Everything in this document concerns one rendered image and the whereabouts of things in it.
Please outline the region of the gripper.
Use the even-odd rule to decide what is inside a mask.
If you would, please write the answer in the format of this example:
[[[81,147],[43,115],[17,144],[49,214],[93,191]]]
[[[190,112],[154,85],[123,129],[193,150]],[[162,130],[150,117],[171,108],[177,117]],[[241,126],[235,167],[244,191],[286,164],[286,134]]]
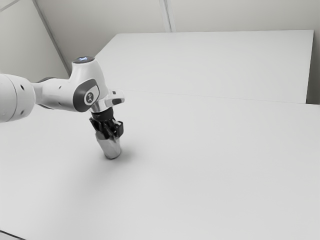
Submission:
[[[92,112],[89,121],[95,131],[102,134],[105,139],[110,138],[106,122],[111,125],[111,132],[116,138],[120,138],[124,133],[124,124],[122,121],[114,119],[114,110],[112,108],[108,108],[102,112]]]

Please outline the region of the silver grey faceted mug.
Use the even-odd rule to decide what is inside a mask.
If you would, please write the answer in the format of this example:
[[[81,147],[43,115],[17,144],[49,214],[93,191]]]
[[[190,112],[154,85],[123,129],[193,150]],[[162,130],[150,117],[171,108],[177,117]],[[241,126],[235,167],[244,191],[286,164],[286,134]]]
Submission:
[[[99,131],[95,133],[95,137],[107,159],[113,160],[120,156],[122,150],[119,137],[111,136],[106,138]]]

